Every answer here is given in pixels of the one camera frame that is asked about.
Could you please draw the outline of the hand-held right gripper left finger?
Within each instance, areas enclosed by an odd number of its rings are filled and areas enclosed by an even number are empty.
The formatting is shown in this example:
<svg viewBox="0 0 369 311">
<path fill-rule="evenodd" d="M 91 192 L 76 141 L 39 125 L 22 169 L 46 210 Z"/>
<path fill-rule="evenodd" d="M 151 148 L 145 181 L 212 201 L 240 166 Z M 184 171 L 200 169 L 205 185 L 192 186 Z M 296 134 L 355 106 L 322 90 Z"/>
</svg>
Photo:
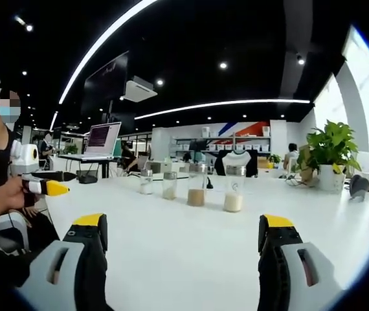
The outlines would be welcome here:
<svg viewBox="0 0 369 311">
<path fill-rule="evenodd" d="M 107 216 L 82 216 L 30 263 L 16 291 L 33 310 L 109 310 L 107 248 Z"/>
</svg>

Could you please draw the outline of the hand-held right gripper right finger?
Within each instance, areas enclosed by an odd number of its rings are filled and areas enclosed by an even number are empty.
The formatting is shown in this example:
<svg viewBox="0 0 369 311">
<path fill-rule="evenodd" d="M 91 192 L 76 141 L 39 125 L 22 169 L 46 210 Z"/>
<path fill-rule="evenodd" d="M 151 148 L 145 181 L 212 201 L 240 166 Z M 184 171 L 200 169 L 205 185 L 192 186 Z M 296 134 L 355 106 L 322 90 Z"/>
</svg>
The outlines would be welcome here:
<svg viewBox="0 0 369 311">
<path fill-rule="evenodd" d="M 330 310 L 341 298 L 334 265 L 287 218 L 260 216 L 258 252 L 258 310 Z"/>
</svg>

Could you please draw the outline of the person's left hand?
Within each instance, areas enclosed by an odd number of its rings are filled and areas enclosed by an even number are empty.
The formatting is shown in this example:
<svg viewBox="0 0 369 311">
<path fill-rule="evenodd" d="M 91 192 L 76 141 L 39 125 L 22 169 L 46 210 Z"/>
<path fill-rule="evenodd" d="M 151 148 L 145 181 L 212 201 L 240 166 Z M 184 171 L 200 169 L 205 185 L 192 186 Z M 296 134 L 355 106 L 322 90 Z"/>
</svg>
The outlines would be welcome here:
<svg viewBox="0 0 369 311">
<path fill-rule="evenodd" d="M 24 193 L 23 180 L 20 177 L 11 178 L 0 186 L 0 212 L 24 208 Z"/>
</svg>

